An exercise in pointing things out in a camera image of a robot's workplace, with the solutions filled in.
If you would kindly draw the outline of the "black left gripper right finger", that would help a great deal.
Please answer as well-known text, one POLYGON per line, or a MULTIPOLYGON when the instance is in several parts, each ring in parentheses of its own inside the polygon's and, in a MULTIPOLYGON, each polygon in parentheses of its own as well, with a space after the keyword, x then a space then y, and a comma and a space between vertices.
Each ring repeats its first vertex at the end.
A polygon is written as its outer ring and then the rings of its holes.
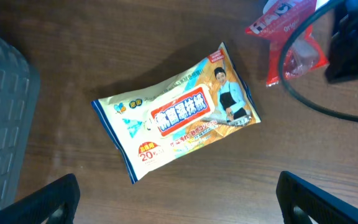
POLYGON ((276 196, 285 224, 358 223, 358 208, 289 171, 280 173, 276 196))

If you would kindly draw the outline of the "yellow wet wipes pack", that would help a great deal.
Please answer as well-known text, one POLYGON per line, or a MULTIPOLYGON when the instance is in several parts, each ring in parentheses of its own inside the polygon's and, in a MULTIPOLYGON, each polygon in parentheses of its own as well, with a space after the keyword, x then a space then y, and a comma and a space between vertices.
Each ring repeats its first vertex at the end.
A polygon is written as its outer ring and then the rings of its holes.
POLYGON ((136 183, 149 172, 261 122, 226 44, 156 85, 91 103, 136 183))

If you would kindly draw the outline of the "red snack bag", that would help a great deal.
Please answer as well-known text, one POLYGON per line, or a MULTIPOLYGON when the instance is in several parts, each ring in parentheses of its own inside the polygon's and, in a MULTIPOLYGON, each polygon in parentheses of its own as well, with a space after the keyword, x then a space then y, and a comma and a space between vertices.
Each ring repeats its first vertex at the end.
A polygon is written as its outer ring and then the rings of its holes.
MULTIPOLYGON (((246 28, 246 34, 270 41, 267 86, 280 81, 278 64, 283 46, 298 26, 315 12, 316 4, 316 0, 268 1, 263 15, 246 28)), ((289 48, 283 63, 285 79, 297 78, 328 64, 312 31, 313 27, 309 26, 289 48)))

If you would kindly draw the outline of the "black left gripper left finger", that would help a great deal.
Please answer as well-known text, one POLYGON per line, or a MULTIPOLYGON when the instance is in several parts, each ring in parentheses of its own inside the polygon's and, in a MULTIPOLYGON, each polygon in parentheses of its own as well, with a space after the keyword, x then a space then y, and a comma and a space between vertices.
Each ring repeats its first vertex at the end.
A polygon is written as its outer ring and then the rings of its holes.
POLYGON ((77 179, 67 174, 0 210, 0 224, 73 224, 79 201, 77 179))

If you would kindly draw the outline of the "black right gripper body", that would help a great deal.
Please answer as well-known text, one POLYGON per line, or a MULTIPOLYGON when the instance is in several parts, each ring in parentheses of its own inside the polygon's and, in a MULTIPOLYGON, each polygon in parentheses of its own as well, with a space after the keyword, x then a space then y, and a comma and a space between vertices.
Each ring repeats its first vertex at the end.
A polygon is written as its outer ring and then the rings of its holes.
POLYGON ((334 8, 325 76, 329 83, 358 80, 358 0, 344 0, 334 8))

